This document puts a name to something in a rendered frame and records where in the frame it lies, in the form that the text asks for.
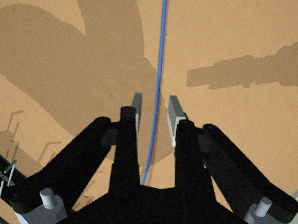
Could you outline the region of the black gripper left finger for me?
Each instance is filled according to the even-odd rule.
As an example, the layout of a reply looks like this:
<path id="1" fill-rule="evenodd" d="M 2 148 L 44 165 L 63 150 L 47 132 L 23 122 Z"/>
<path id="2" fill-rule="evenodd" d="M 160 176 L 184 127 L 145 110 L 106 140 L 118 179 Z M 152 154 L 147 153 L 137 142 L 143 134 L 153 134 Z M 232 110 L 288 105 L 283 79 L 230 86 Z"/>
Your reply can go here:
<path id="1" fill-rule="evenodd" d="M 142 93 L 135 93 L 131 106 L 120 108 L 118 122 L 96 118 L 41 171 L 8 189 L 21 224 L 56 224 L 66 218 L 113 145 L 104 224 L 144 223 L 137 154 Z"/>

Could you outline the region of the blue cable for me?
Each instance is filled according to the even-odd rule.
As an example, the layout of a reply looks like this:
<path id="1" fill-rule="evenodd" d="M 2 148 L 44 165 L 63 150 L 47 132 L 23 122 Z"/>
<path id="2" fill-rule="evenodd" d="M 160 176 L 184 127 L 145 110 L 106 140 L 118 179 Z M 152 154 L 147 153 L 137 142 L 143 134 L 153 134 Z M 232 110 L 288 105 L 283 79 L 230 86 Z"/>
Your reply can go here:
<path id="1" fill-rule="evenodd" d="M 144 177 L 142 180 L 142 184 L 145 184 L 146 177 L 149 170 L 149 165 L 152 156 L 155 131 L 156 131 L 156 123 L 157 123 L 157 115 L 158 115 L 158 106 L 159 106 L 159 96 L 160 96 L 160 85 L 161 85 L 161 73 L 162 73 L 162 61 L 163 61 L 163 49 L 164 49 L 164 36 L 165 36 L 165 22 L 166 22 L 166 8 L 167 8 L 167 0 L 163 0 L 162 7 L 162 22 L 161 22 L 161 36 L 160 36 L 160 49 L 159 49 L 159 62 L 158 62 L 158 75 L 157 75 L 157 87 L 156 87 L 156 98 L 155 98 L 155 109 L 154 109 L 154 118 L 153 118 L 153 127 L 150 141 L 149 154 L 147 159 L 147 164 L 145 168 Z"/>

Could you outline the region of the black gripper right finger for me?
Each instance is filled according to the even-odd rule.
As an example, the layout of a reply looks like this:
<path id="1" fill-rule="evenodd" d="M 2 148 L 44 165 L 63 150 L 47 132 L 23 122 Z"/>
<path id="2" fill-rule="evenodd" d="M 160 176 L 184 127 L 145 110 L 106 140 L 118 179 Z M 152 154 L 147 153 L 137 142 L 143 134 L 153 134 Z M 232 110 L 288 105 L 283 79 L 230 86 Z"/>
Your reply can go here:
<path id="1" fill-rule="evenodd" d="M 298 201 L 272 184 L 217 126 L 195 127 L 184 113 L 177 96 L 169 95 L 167 120 L 183 224 L 224 224 L 211 176 L 233 213 L 247 223 L 290 224 Z"/>

